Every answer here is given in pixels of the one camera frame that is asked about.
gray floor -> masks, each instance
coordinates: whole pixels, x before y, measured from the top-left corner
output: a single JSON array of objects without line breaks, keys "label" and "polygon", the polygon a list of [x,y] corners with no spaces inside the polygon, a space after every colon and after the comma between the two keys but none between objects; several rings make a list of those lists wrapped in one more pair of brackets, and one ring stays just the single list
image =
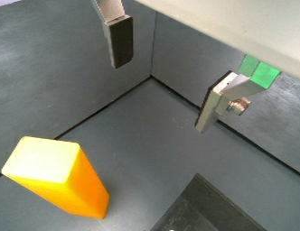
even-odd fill
[{"label": "gray floor", "polygon": [[152,80],[70,131],[111,195],[106,219],[74,217],[0,178],[0,231],[147,231],[195,173],[266,230],[300,230],[300,175],[223,126],[194,130],[196,110]]}]

green tab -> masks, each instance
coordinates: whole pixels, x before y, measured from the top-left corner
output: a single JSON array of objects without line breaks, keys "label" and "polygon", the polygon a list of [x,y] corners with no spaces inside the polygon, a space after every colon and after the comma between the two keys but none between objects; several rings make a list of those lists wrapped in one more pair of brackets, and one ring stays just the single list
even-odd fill
[{"label": "green tab", "polygon": [[239,67],[239,72],[246,77],[251,77],[258,66],[259,61],[249,56],[247,54],[243,56],[242,65]]},{"label": "green tab", "polygon": [[281,71],[249,55],[243,56],[239,72],[263,89],[269,89]]},{"label": "green tab", "polygon": [[250,80],[255,82],[263,89],[269,89],[279,73],[281,71],[278,69],[269,66],[265,62],[259,62]]}]

dark gray panel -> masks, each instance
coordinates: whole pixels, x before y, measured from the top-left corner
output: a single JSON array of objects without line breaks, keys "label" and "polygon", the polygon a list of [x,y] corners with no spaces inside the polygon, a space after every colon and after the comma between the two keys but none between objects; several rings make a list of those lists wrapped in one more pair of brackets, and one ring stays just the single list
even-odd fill
[{"label": "dark gray panel", "polygon": [[90,0],[0,7],[0,168],[23,135],[56,137],[148,77],[155,12],[123,4],[135,43],[120,69]]},{"label": "dark gray panel", "polygon": [[170,230],[265,231],[199,174],[151,229]]},{"label": "dark gray panel", "polygon": [[[195,105],[219,77],[238,72],[242,58],[235,49],[156,16],[152,75]],[[270,90],[249,98],[243,115],[227,115],[222,122],[300,171],[300,80],[281,74]]]},{"label": "dark gray panel", "polygon": [[146,82],[61,137],[106,184],[106,219],[67,215],[3,177],[0,231],[148,231],[196,172],[266,230],[300,231],[300,175],[221,125],[199,134],[196,113]]}]

yellow block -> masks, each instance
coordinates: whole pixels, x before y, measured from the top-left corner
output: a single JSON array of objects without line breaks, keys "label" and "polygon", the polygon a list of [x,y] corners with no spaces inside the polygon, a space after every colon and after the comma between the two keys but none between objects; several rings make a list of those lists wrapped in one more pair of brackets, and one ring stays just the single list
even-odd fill
[{"label": "yellow block", "polygon": [[76,143],[24,136],[1,173],[70,214],[104,218],[108,195]]}]

gray wall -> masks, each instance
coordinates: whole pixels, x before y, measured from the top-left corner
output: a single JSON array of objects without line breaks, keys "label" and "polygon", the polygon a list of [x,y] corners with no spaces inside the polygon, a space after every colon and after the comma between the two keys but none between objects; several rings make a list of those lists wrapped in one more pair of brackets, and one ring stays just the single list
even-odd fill
[{"label": "gray wall", "polygon": [[[219,77],[238,72],[242,59],[234,48],[158,14],[152,76],[196,106]],[[300,80],[282,73],[249,99],[243,115],[221,121],[300,172]]]},{"label": "gray wall", "polygon": [[135,43],[119,69],[90,0],[0,7],[0,168],[23,135],[55,138],[150,76],[155,12],[123,4]]}]

